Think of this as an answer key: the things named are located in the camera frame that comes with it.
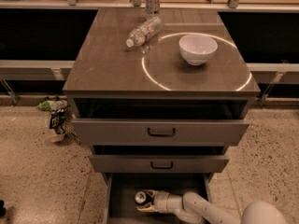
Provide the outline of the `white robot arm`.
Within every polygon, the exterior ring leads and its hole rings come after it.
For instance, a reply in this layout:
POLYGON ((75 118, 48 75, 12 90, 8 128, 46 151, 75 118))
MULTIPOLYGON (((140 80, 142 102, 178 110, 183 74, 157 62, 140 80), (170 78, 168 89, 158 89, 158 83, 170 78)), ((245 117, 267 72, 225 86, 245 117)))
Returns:
POLYGON ((173 214, 188 224, 199 224, 203 218, 210 224, 288 224, 272 204, 253 202, 237 219, 192 191, 175 195, 162 190, 144 189, 135 194, 135 203, 140 212, 173 214))

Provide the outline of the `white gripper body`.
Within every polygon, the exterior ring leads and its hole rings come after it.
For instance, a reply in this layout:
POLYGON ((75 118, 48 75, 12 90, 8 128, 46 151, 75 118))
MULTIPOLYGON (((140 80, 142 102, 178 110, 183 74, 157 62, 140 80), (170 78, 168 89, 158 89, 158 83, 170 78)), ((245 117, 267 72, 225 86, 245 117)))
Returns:
POLYGON ((155 207, 155 210, 159 213, 167 213, 167 202, 168 202, 168 198, 169 198, 169 193, 165 192, 165 191, 157 191, 155 196, 154 196, 154 200, 153 200, 153 204, 155 207))

